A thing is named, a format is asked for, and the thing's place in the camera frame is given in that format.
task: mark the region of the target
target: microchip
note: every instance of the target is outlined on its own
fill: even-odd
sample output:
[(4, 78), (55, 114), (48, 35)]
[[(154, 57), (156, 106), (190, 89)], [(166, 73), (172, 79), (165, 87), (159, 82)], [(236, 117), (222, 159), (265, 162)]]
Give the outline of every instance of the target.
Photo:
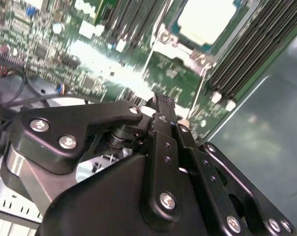
[(60, 57), (62, 64), (71, 67), (72, 69), (77, 69), (81, 64), (80, 60), (76, 57), (70, 55), (62, 55)]
[(37, 45), (35, 55), (40, 59), (45, 59), (47, 55), (47, 48), (41, 45)]
[(87, 89), (92, 89), (94, 86), (94, 80), (92, 78), (85, 78), (84, 83), (83, 83), (83, 87), (87, 88)]

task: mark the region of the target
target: silver screw head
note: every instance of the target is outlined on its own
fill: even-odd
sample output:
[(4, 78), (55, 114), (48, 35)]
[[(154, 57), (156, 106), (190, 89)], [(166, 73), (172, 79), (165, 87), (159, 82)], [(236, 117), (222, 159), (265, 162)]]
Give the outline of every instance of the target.
[(281, 232), (281, 228), (275, 220), (269, 219), (268, 222), (270, 223), (272, 229), (274, 229), (278, 233)]
[(181, 130), (183, 131), (183, 132), (185, 132), (185, 133), (188, 133), (189, 132), (189, 130), (188, 130), (188, 128), (187, 127), (185, 127), (185, 126), (181, 126)]
[(30, 122), (32, 130), (37, 132), (45, 132), (49, 129), (49, 124), (42, 119), (34, 119)]
[(290, 225), (288, 223), (286, 223), (284, 220), (281, 220), (281, 224), (283, 225), (283, 227), (289, 232), (292, 232), (292, 228), (290, 227)]
[(135, 107), (130, 107), (129, 108), (130, 112), (132, 112), (133, 114), (138, 114), (138, 110)]
[(233, 216), (227, 216), (226, 221), (228, 226), (231, 228), (232, 231), (234, 231), (237, 234), (240, 234), (241, 228), (239, 222), (236, 220)]
[(159, 116), (159, 118), (160, 118), (161, 121), (163, 121), (163, 122), (165, 122), (165, 123), (167, 122), (167, 118), (166, 118), (166, 117), (164, 117), (164, 116)]
[(212, 145), (208, 145), (208, 149), (209, 149), (211, 152), (216, 152), (216, 151), (215, 151), (215, 148), (214, 148)]
[(163, 205), (164, 208), (166, 208), (168, 210), (175, 209), (176, 202), (175, 202), (174, 198), (170, 194), (162, 193), (159, 196), (159, 200), (160, 200), (160, 202), (161, 202), (161, 204)]
[(70, 136), (62, 136), (59, 138), (59, 144), (64, 149), (74, 149), (77, 145), (76, 140)]

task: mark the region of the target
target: server motherboard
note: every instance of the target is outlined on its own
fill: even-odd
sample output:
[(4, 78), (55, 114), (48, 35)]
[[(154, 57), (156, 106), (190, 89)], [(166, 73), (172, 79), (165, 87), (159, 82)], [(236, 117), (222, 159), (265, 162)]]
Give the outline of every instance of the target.
[[(142, 105), (152, 91), (166, 94), (176, 101), (177, 113), (189, 117), (194, 136), (203, 138), (235, 107), (267, 58), (297, 33), (297, 0), (218, 2), (0, 0), (0, 57), (100, 102), (129, 99)], [(269, 47), (268, 57), (251, 61), (250, 74), (225, 69), (237, 63), (248, 68), (250, 55), (263, 50), (259, 30), (274, 31), (283, 15), (283, 27), (295, 21), (278, 32), (281, 47)], [(237, 59), (239, 48), (246, 51)]]

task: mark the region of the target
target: wire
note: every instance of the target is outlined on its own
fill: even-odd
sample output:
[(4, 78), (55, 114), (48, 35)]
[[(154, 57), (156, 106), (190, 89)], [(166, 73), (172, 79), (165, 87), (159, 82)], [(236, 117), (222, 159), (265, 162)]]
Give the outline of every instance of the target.
[(48, 94), (48, 95), (43, 95), (41, 97), (34, 97), (34, 98), (29, 98), (29, 99), (24, 99), (21, 101), (16, 101), (16, 102), (6, 102), (3, 104), (4, 107), (6, 108), (11, 108), (11, 107), (17, 107), (17, 106), (22, 106), (22, 105), (27, 105), (30, 103), (34, 103), (34, 102), (40, 102), (43, 100), (49, 100), (49, 99), (54, 99), (54, 98), (61, 98), (61, 97), (73, 97), (73, 98), (79, 98), (79, 99), (83, 99), (86, 101), (91, 101), (93, 103), (99, 103), (99, 99), (96, 98), (90, 98), (88, 96), (85, 95), (75, 95), (75, 94)]
[(0, 106), (3, 105), (3, 104), (5, 104), (5, 103), (14, 102), (22, 94), (22, 92), (24, 90), (25, 84), (27, 82), (26, 75), (20, 69), (17, 69), (17, 70), (15, 70), (15, 69), (16, 69), (16, 67), (9, 68), (8, 71), (13, 70), (13, 71), (17, 72), (18, 74), (20, 74), (21, 77), (22, 77), (22, 83), (21, 83), (19, 89), (17, 90), (16, 94), (13, 96), (13, 98), (11, 98), (7, 102), (4, 102), (3, 97), (2, 97), (2, 93), (0, 91)]

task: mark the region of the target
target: green circuit board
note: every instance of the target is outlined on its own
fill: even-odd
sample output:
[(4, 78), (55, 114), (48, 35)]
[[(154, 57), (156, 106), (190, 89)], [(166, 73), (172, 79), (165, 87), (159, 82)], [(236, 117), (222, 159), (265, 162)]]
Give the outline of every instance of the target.
[[(79, 9), (78, 1), (80, 7), (85, 7), (83, 10)], [(181, 2), (172, 1), (165, 24)], [(161, 11), (148, 19), (141, 40), (131, 52), (110, 47), (110, 30), (100, 35), (91, 32), (95, 30), (91, 26), (103, 24), (106, 14), (109, 10), (112, 13), (117, 3), (118, 0), (44, 0), (42, 7), (30, 17), (29, 1), (0, 0), (0, 46), (8, 44), (11, 56), (31, 65), (32, 74), (55, 84), (65, 83), (72, 93), (112, 102), (121, 98), (126, 88), (143, 97), (153, 91), (172, 97), (182, 110), (188, 111), (202, 76), (185, 67), (182, 61), (160, 53), (153, 53), (144, 69), (151, 51), (154, 22)], [(94, 7), (95, 14), (87, 13), (88, 4)], [(61, 28), (60, 33), (54, 31), (56, 24)], [(68, 55), (75, 56), (77, 61)], [(190, 118), (194, 136), (205, 137), (227, 113), (221, 105), (212, 103), (202, 89)]]

